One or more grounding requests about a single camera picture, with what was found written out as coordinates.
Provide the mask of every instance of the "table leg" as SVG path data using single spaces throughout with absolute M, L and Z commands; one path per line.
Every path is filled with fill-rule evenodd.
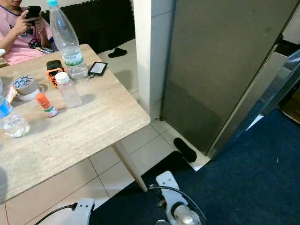
M 124 166 L 128 169 L 130 174 L 133 176 L 137 184 L 141 187 L 141 189 L 144 192 L 147 192 L 147 187 L 144 181 L 142 180 L 141 175 L 139 174 L 137 168 L 135 167 L 132 159 L 128 155 L 123 144 L 121 142 L 116 142 L 115 144 L 112 145 L 112 148 L 114 152 L 117 154 L 117 156 L 120 158 Z

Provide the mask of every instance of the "white bottle cap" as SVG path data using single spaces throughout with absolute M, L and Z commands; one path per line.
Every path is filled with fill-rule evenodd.
M 5 49 L 0 49 L 0 57 L 5 53 Z
M 67 83 L 70 80 L 70 77 L 65 72 L 60 72 L 55 75 L 57 83 Z

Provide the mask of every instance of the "orange cap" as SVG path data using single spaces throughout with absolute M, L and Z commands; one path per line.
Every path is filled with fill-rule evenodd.
M 47 109 L 51 106 L 49 100 L 47 99 L 44 93 L 36 94 L 36 100 L 42 105 L 44 109 Z

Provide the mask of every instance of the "hand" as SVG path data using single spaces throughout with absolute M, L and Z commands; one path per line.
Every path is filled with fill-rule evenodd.
M 36 29 L 39 34 L 45 30 L 45 22 L 44 22 L 41 14 L 39 14 L 39 18 L 38 18 L 38 20 L 35 21 L 35 24 L 36 24 Z
M 31 21 L 39 19 L 39 17 L 33 17 L 29 19 L 25 19 L 25 16 L 28 14 L 28 10 L 22 12 L 22 14 L 17 18 L 15 26 L 13 30 L 17 35 L 23 34 L 25 31 L 29 30 L 32 27 Z

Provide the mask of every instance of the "white wall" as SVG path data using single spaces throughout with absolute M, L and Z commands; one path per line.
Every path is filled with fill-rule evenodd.
M 58 0 L 60 7 L 85 2 L 87 0 Z M 21 6 L 40 6 L 42 11 L 48 10 L 47 0 L 23 0 Z
M 134 0 L 140 104 L 160 116 L 176 0 Z

